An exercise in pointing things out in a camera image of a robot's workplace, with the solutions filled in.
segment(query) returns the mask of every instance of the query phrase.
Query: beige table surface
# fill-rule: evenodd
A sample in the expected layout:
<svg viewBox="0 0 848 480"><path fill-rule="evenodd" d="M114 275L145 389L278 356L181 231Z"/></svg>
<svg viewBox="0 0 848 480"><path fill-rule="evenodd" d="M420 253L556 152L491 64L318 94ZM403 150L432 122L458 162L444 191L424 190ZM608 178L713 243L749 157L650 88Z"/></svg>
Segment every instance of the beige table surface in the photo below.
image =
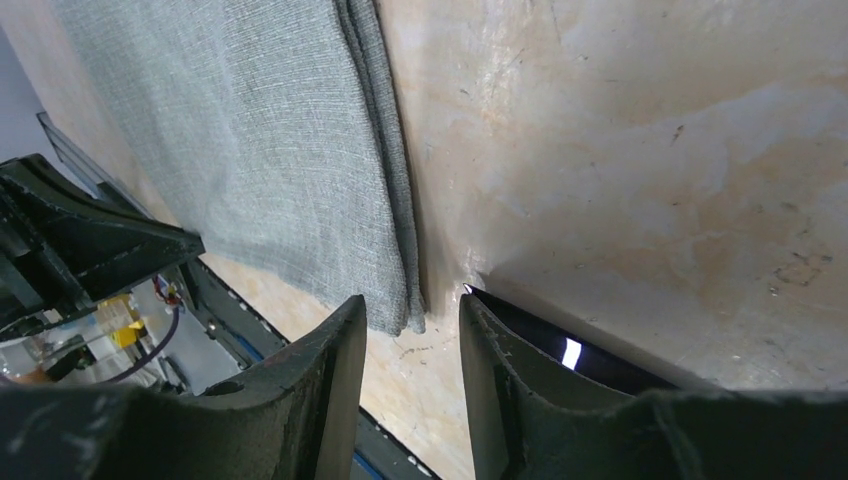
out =
<svg viewBox="0 0 848 480"><path fill-rule="evenodd" d="M361 402L438 474L473 471L466 280L722 386L846 388L848 2L378 8L431 314L424 335L369 332ZM0 21L54 123L172 221L46 2ZM329 311L204 260L290 338Z"/></svg>

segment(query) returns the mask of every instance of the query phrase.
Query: gray cloth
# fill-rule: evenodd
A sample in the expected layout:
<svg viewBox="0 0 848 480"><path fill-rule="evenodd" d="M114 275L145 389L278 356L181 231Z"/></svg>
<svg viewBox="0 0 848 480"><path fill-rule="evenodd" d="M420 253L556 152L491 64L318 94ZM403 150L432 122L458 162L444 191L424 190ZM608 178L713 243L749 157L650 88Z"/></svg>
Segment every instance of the gray cloth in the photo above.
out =
<svg viewBox="0 0 848 480"><path fill-rule="evenodd" d="M371 328L424 331L391 72L371 0L53 0L183 227Z"/></svg>

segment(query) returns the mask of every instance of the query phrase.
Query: cable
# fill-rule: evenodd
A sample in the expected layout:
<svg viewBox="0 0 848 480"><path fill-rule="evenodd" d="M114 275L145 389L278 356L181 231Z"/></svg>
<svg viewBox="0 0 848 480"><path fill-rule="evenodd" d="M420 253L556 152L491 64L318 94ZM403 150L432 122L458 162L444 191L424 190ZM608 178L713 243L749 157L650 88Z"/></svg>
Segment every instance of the cable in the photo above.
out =
<svg viewBox="0 0 848 480"><path fill-rule="evenodd" d="M120 382L121 380L126 380L130 375L144 368L148 363L150 363L154 358L156 358L157 355L162 353L162 350L165 348L165 346L168 345L172 338L174 338L174 334L177 333L177 326L179 324L180 309L179 307L174 307L174 317L171 321L171 328L168 329L168 333L165 334L165 337L162 338L162 341L159 342L158 345L153 347L153 350L150 350L146 354L142 355L142 357L138 359L138 361L135 362L132 367L101 383L115 383Z"/></svg>

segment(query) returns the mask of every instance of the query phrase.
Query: blue strip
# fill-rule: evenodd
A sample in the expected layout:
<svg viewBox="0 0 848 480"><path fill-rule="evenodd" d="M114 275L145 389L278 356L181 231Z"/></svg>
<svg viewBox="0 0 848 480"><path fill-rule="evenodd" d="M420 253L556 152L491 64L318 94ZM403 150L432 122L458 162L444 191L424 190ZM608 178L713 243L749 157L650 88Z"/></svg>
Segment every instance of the blue strip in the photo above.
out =
<svg viewBox="0 0 848 480"><path fill-rule="evenodd" d="M353 461L356 462L357 465L362 467L362 469L365 470L368 475L371 475L371 478L375 480L383 480L383 476L377 473L377 470L374 470L374 467L372 467L370 463L365 461L365 459L362 458L359 453L353 452Z"/></svg>

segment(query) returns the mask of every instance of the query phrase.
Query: folded cloth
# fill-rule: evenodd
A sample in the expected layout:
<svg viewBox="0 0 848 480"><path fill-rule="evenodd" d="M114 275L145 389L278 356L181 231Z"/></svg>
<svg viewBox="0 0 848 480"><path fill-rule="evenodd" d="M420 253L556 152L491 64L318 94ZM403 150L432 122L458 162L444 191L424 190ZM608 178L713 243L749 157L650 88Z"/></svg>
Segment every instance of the folded cloth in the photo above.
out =
<svg viewBox="0 0 848 480"><path fill-rule="evenodd" d="M144 170L207 250L368 324L424 331L391 71L372 0L53 0Z"/></svg>

